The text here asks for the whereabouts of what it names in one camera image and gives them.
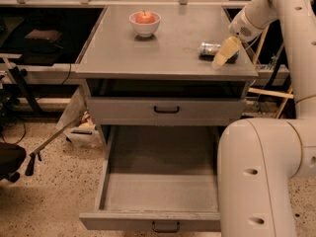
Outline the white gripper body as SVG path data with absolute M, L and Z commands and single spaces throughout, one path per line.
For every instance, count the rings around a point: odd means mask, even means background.
M 254 40 L 262 31 L 262 19 L 259 9 L 244 7 L 232 20 L 229 33 L 241 41 Z

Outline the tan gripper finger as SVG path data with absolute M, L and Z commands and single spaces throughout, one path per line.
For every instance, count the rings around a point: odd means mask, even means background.
M 236 37 L 227 38 L 214 56 L 211 66 L 213 69 L 221 68 L 241 47 L 241 41 Z

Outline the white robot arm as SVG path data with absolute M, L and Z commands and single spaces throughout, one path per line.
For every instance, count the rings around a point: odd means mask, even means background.
M 229 25 L 251 41 L 279 21 L 296 117 L 246 118 L 218 144 L 221 237 L 296 237 L 287 182 L 316 175 L 316 16 L 313 0 L 251 0 Z

